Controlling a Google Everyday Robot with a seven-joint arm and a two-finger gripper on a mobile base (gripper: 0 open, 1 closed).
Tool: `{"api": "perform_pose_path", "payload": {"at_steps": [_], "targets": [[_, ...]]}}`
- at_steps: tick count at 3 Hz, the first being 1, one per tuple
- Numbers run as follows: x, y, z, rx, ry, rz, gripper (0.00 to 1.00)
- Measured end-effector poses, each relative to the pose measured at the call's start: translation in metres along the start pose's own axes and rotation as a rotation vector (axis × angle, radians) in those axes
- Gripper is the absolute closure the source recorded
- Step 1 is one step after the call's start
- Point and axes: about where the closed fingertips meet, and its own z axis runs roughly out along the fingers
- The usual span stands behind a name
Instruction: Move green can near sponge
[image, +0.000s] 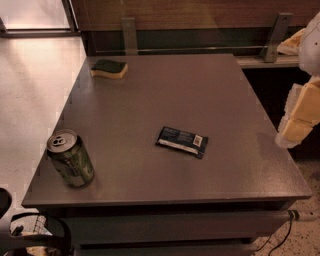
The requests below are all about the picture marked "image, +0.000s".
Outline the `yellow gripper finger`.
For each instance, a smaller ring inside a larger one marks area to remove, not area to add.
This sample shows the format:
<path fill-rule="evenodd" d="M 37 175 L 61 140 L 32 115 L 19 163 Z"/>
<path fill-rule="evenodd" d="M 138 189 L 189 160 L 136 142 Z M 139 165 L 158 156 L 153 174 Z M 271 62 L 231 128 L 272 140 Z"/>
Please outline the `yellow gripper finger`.
<path fill-rule="evenodd" d="M 320 77 L 312 76 L 304 85 L 294 84 L 284 111 L 275 142 L 281 148 L 293 148 L 320 123 Z"/>
<path fill-rule="evenodd" d="M 297 55 L 304 32 L 305 29 L 300 29 L 290 38 L 281 42 L 277 47 L 277 52 L 284 55 Z"/>

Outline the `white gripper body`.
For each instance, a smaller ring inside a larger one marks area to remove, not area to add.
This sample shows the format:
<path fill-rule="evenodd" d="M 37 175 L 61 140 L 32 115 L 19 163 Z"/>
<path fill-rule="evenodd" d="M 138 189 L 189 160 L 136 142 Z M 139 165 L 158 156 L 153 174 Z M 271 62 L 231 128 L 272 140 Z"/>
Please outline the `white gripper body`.
<path fill-rule="evenodd" d="M 306 26 L 298 56 L 301 70 L 311 76 L 320 75 L 320 12 Z"/>

